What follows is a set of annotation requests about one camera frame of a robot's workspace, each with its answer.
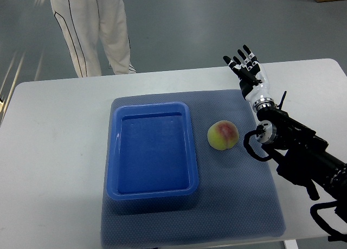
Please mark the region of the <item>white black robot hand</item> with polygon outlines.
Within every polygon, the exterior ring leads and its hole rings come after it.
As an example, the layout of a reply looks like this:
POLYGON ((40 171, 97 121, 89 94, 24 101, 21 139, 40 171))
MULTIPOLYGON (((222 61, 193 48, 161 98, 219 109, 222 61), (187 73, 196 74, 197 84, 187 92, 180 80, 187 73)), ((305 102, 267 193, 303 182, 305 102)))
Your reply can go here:
POLYGON ((269 93, 270 84, 263 65, 246 45, 237 53, 239 58, 225 55, 223 60, 238 77, 243 98, 250 103, 254 112, 274 107, 275 102, 269 93))

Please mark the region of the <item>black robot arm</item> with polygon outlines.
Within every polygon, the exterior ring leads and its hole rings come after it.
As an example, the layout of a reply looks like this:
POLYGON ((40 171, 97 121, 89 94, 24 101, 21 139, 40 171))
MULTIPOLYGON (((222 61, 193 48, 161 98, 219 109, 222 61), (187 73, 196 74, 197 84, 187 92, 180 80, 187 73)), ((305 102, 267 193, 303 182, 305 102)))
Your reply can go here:
POLYGON ((272 98, 261 97, 254 103, 254 110, 260 122, 256 138, 268 154, 262 160, 275 160, 277 173, 291 183, 305 187, 311 200, 319 200, 316 185, 333 197, 331 202, 313 205, 310 214, 329 234, 329 241, 346 241, 346 234, 333 229, 318 214, 319 210, 333 208, 335 214, 346 221, 346 163, 327 153, 327 141, 292 119, 272 98))

